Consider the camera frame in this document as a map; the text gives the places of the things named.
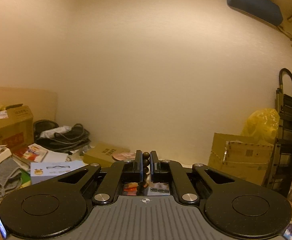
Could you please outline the small white product box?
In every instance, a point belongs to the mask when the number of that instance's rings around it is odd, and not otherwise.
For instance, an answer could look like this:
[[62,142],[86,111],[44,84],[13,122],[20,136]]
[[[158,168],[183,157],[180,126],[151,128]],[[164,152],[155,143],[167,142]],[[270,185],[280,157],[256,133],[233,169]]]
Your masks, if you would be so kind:
[[168,196],[170,195],[169,185],[167,183],[150,182],[145,190],[146,196]]

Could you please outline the flat brown cardboard box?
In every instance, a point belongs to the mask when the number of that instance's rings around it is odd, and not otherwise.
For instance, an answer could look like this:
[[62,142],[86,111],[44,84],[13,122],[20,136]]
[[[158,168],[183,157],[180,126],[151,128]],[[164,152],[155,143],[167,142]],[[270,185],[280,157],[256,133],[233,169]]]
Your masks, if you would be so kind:
[[121,148],[105,143],[98,143],[94,148],[91,148],[83,155],[83,162],[86,164],[97,163],[101,167],[110,167],[114,162],[114,153],[130,152],[127,148]]

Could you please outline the light blue milk carton box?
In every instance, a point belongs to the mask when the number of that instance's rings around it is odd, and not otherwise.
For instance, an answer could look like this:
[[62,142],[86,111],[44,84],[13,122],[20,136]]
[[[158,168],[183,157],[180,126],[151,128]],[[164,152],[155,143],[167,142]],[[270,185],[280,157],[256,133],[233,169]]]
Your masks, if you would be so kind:
[[57,177],[85,166],[81,160],[65,161],[59,163],[31,163],[30,178],[31,184]]

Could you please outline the open cardboard box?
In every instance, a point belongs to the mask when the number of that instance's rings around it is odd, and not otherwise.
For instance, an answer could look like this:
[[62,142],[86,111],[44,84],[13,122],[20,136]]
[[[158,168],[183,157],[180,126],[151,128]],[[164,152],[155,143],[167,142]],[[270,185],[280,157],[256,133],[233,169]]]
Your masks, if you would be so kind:
[[262,185],[273,152],[273,145],[253,137],[215,133],[208,166]]

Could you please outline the yellow plastic bag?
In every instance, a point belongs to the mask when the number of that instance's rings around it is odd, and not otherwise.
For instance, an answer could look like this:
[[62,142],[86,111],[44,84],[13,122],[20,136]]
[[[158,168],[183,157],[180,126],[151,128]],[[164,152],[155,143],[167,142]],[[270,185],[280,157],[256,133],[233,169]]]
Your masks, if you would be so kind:
[[273,108],[253,112],[245,121],[241,136],[252,137],[258,143],[275,144],[279,114]]

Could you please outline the grey folded cloth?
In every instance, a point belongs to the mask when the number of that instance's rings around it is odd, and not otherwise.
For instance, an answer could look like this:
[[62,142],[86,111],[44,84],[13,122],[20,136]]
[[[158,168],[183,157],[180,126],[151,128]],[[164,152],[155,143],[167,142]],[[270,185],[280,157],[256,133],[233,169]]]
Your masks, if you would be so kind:
[[22,185],[22,172],[13,158],[0,163],[0,200]]

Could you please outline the black folding ladder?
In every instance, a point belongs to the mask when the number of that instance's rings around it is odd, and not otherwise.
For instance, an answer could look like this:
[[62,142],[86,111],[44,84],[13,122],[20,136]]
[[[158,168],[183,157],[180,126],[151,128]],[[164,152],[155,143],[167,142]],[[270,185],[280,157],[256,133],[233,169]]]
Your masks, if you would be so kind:
[[267,188],[283,196],[289,194],[292,182],[292,96],[284,93],[283,76],[292,73],[283,68],[279,72],[279,88],[276,90],[276,111],[279,114],[279,128],[269,163],[269,175],[265,181]]

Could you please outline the cardboard box with red label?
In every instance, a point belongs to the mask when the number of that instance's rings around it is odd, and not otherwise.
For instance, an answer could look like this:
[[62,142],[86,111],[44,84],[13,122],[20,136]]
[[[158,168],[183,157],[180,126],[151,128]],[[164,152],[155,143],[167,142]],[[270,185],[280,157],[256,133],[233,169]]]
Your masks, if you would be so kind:
[[23,104],[0,111],[0,145],[12,152],[34,142],[33,113]]

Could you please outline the blue wall air conditioner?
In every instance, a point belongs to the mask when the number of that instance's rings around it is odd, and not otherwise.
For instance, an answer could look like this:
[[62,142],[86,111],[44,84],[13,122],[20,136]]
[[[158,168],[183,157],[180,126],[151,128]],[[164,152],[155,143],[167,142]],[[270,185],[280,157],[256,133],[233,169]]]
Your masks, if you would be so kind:
[[226,0],[226,2],[229,7],[255,16],[276,27],[283,22],[280,7],[270,0]]

